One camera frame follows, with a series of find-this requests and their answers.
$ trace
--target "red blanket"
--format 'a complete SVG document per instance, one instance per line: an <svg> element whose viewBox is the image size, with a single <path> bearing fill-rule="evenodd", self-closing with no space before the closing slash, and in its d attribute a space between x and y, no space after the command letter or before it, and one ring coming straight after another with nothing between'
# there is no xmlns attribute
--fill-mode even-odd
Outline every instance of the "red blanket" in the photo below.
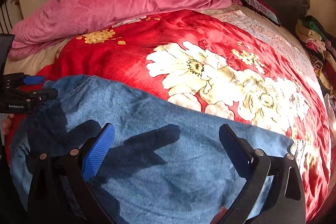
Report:
<svg viewBox="0 0 336 224"><path fill-rule="evenodd" d="M240 0L50 0L17 23L9 57L23 59L61 38L102 30L123 20L181 9L227 8Z"/></svg>
<svg viewBox="0 0 336 224"><path fill-rule="evenodd" d="M50 80L98 75L285 134L294 141L307 219L326 197L329 129L322 101L285 57L236 26L189 10L152 15L75 37L40 74Z"/></svg>

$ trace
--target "pillow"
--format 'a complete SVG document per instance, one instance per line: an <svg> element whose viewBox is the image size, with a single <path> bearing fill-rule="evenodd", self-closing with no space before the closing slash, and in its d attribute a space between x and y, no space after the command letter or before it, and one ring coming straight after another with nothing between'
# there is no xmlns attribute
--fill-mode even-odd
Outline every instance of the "pillow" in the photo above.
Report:
<svg viewBox="0 0 336 224"><path fill-rule="evenodd" d="M244 6L256 11L258 14L266 17L274 24L280 26L279 20L274 13L274 10L261 0L242 0Z"/></svg>

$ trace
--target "green cloth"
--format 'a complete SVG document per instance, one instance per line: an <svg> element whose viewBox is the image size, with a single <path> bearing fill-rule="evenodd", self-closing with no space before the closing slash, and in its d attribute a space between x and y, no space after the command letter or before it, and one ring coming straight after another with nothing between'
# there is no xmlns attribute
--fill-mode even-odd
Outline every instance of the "green cloth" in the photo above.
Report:
<svg viewBox="0 0 336 224"><path fill-rule="evenodd" d="M302 20L302 24L306 28L311 29L311 30L317 32L322 37L323 41L327 39L326 36L324 35L324 33L320 31L320 29L315 25L315 23L312 20L308 21L308 20L304 19L304 20Z"/></svg>

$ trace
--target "pink blanket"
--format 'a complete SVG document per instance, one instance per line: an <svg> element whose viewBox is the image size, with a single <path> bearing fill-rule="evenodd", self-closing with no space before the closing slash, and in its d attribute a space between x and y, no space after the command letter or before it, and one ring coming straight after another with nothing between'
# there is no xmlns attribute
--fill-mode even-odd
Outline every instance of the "pink blanket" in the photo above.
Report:
<svg viewBox="0 0 336 224"><path fill-rule="evenodd" d="M9 57L23 59L56 44L60 39L134 17L181 9L222 9L239 0L50 0L17 23Z"/></svg>

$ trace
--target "human hand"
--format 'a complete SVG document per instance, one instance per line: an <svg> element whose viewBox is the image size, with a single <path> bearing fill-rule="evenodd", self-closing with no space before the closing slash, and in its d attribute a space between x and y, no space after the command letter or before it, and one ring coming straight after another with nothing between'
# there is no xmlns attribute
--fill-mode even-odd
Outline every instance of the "human hand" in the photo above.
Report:
<svg viewBox="0 0 336 224"><path fill-rule="evenodd" d="M8 114L7 119L4 119L2 121L2 133L4 135L8 135L9 134L9 130L12 126L12 119L14 118L14 114Z"/></svg>

